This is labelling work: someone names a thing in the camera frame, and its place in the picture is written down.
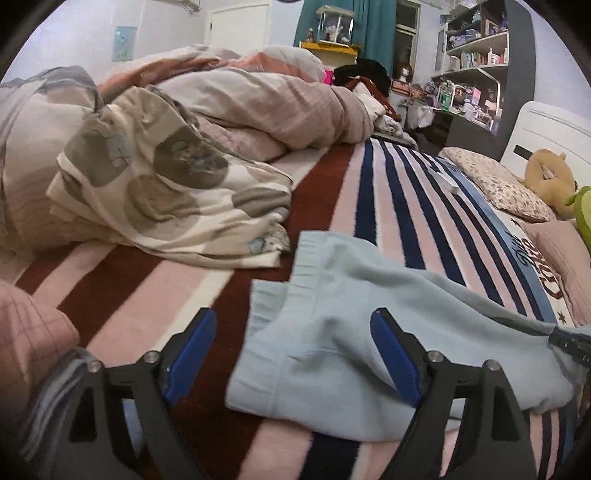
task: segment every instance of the window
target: window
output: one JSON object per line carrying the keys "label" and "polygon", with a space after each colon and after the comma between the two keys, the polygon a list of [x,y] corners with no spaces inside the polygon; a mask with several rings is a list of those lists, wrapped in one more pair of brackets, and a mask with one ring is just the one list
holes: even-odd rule
{"label": "window", "polygon": [[394,35],[394,69],[406,62],[414,70],[417,56],[418,19],[421,6],[408,0],[398,0],[396,7],[396,34]]}

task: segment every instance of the pink and navy striped blanket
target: pink and navy striped blanket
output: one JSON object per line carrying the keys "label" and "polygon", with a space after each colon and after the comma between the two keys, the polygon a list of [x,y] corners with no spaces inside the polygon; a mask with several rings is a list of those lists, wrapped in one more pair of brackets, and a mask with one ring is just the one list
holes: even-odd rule
{"label": "pink and navy striped blanket", "polygon": [[[493,210],[446,160],[377,140],[335,145],[319,157],[295,153],[274,164],[298,185],[286,224],[292,245],[303,230],[354,235],[410,268],[449,277],[508,309],[544,322],[570,320],[556,279],[518,222]],[[213,308],[216,340],[191,395],[172,412],[212,479],[378,480],[396,442],[335,439],[224,405],[250,283],[287,281],[291,262],[285,255],[275,269],[209,270],[90,242],[37,258],[16,285],[68,315],[81,346],[109,366],[161,348],[199,307]],[[538,478],[547,479],[572,448],[576,403],[525,417]],[[448,434],[443,468],[455,441],[456,434]]]}

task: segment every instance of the light blue sweatshirt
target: light blue sweatshirt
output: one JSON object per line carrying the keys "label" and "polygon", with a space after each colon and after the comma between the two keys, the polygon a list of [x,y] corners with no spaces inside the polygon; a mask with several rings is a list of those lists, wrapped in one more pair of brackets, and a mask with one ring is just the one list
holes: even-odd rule
{"label": "light blue sweatshirt", "polygon": [[[399,400],[372,340],[379,307],[452,362],[499,361],[523,410],[561,407],[584,386],[586,370],[548,343],[554,325],[398,265],[364,240],[303,232],[289,283],[252,283],[226,405],[336,437],[400,440],[414,409]],[[591,334],[591,326],[576,330]],[[458,427],[462,410],[456,401],[448,428]]]}

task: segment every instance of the white wall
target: white wall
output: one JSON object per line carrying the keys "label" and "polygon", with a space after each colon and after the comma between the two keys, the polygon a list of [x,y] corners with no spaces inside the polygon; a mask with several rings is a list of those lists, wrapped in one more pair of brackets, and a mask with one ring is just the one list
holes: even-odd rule
{"label": "white wall", "polygon": [[303,0],[294,4],[271,4],[271,45],[293,45]]}
{"label": "white wall", "polygon": [[534,100],[559,106],[591,119],[591,86],[576,60],[546,20],[523,0],[517,0],[517,2],[530,12],[534,25],[536,63]]}
{"label": "white wall", "polygon": [[42,70],[81,65],[92,77],[104,76],[111,61],[115,27],[138,27],[135,58],[204,39],[204,12],[152,0],[66,0],[27,40],[4,81]]}
{"label": "white wall", "polygon": [[201,8],[204,10],[217,10],[218,8],[253,3],[258,3],[258,0],[201,0]]}

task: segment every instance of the toy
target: toy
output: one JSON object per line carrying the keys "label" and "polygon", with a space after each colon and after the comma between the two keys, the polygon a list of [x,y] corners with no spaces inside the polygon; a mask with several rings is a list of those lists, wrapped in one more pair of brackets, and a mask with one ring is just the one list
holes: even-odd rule
{"label": "toy", "polygon": [[566,154],[538,150],[528,160],[525,179],[520,182],[564,220],[574,217],[574,208],[566,203],[576,193],[577,184],[566,164]]}
{"label": "toy", "polygon": [[568,199],[566,204],[573,205],[577,230],[587,245],[587,249],[591,252],[591,187],[580,189],[576,195]]}
{"label": "toy", "polygon": [[326,27],[324,32],[326,33],[326,37],[328,38],[328,41],[335,43],[336,39],[338,38],[338,36],[342,32],[342,30],[343,30],[343,27],[341,27],[341,26],[331,25],[329,27]]}

